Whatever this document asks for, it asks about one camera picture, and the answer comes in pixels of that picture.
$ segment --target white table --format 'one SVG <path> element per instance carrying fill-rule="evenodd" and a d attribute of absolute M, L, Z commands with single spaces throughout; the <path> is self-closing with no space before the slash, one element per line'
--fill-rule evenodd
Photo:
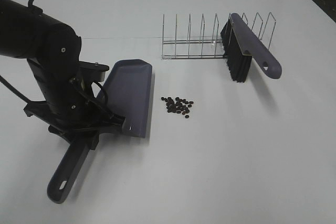
<path fill-rule="evenodd" d="M 26 118 L 25 104 L 0 86 L 0 223 L 336 222 L 336 25 L 311 0 L 35 4 L 82 36 L 81 60 L 153 65 L 151 134 L 102 135 L 57 205 L 46 186 L 68 144 Z M 252 19 L 256 11 L 277 18 L 271 51 L 281 79 L 253 64 L 238 84 L 224 60 L 161 60 L 163 13 L 172 24 L 175 13 L 197 23 L 218 13 L 224 25 L 229 12 Z M 0 58 L 0 73 L 29 98 L 43 98 L 25 60 Z M 167 114 L 160 97 L 168 95 L 195 101 L 189 120 Z"/>

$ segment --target brush bristles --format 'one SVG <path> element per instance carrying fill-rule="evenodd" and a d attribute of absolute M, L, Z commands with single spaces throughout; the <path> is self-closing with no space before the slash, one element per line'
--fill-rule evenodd
<path fill-rule="evenodd" d="M 229 20 L 220 33 L 225 49 L 224 56 L 227 56 L 226 63 L 229 67 L 232 80 L 245 82 L 251 66 L 252 56 L 244 56 L 241 53 L 235 32 L 232 30 L 231 33 L 231 28 L 232 25 Z"/>

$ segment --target handle hole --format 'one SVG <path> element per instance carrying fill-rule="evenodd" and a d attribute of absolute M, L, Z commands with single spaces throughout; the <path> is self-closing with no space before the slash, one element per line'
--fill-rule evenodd
<path fill-rule="evenodd" d="M 267 69 L 268 69 L 268 64 L 267 64 L 267 62 L 264 61 L 264 63 L 262 64 L 262 67 L 267 71 Z"/>
<path fill-rule="evenodd" d="M 64 187 L 65 187 L 65 184 L 66 184 L 66 183 L 67 183 L 67 181 L 64 180 L 64 181 L 62 182 L 62 184 L 60 185 L 59 189 L 60 189 L 60 190 L 63 190 Z"/>

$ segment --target dustpan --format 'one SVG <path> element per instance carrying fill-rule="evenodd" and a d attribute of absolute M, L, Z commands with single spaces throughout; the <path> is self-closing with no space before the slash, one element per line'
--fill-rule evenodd
<path fill-rule="evenodd" d="M 93 134 L 83 132 L 70 143 L 47 188 L 48 197 L 53 202 L 65 201 L 87 154 L 96 148 L 99 134 L 113 132 L 146 137 L 151 81 L 152 66 L 143 60 L 121 60 L 114 65 L 97 99 L 103 102 L 107 94 L 106 106 L 125 117 L 123 124 L 121 127 L 102 126 Z"/>

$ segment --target wire rack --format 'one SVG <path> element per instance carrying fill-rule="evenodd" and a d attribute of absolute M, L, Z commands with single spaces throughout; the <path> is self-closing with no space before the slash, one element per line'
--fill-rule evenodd
<path fill-rule="evenodd" d="M 271 41 L 273 38 L 276 19 L 274 15 L 270 12 L 267 16 L 266 23 L 264 25 L 264 20 L 261 15 L 257 12 L 251 30 L 256 26 L 257 19 L 260 19 L 261 25 L 260 28 L 255 32 L 256 36 L 262 41 L 266 28 L 269 24 L 269 19 L 272 17 L 274 21 L 274 25 L 272 27 L 272 32 L 268 44 L 268 49 L 271 45 Z M 245 13 L 242 14 L 242 19 L 248 26 L 248 18 Z M 199 31 L 198 37 L 191 36 L 191 14 L 188 17 L 188 28 L 187 28 L 187 36 L 186 39 L 179 38 L 177 36 L 177 31 L 180 30 L 178 27 L 178 16 L 175 15 L 175 36 L 174 38 L 165 37 L 165 15 L 163 15 L 162 21 L 162 59 L 218 59 L 223 58 L 224 47 L 222 43 L 221 36 L 219 34 L 220 30 L 220 22 L 218 20 L 218 15 L 215 14 L 212 35 L 205 36 L 205 18 L 204 14 L 202 14 L 201 18 L 201 27 Z"/>

